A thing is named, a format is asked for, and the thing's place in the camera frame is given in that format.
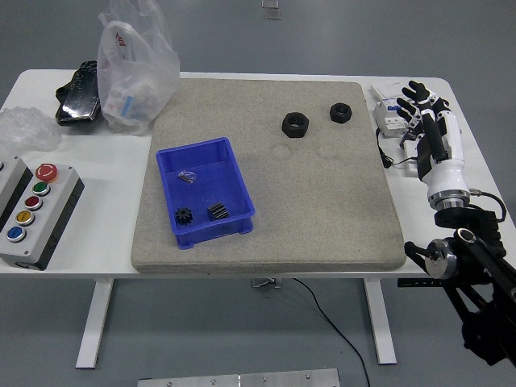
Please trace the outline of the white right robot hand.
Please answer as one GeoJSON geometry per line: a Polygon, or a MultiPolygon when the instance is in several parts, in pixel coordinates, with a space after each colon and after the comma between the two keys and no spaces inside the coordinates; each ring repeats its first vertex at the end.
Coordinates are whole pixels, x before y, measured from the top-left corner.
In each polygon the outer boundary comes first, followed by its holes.
{"type": "Polygon", "coordinates": [[[403,139],[416,142],[418,178],[427,185],[431,208],[466,207],[470,190],[463,176],[461,130],[448,101],[418,81],[410,81],[402,94],[397,114],[408,123],[403,139]]]}

